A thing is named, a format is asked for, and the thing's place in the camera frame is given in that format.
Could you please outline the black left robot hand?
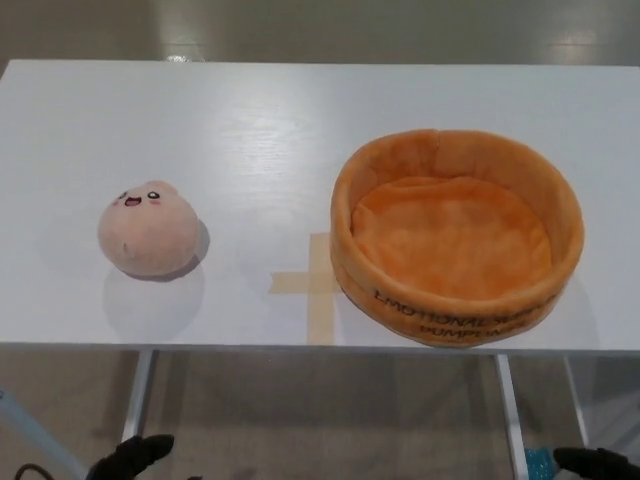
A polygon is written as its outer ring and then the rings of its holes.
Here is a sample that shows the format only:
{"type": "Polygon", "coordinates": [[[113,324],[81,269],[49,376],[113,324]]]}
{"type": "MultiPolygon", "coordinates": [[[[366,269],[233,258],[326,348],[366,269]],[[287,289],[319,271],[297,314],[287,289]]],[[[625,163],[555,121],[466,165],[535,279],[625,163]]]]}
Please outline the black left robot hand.
{"type": "Polygon", "coordinates": [[[94,464],[87,480],[132,480],[149,466],[166,457],[174,446],[174,436],[158,434],[133,436],[115,451],[94,464]]]}

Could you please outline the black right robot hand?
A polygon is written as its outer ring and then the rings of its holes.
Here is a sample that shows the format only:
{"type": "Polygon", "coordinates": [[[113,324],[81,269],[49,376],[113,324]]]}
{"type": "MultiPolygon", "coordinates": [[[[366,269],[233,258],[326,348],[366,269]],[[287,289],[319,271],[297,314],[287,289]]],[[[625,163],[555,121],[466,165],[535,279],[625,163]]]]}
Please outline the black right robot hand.
{"type": "Polygon", "coordinates": [[[553,450],[553,458],[562,469],[592,480],[639,480],[639,467],[627,457],[597,448],[562,447],[553,450]]]}

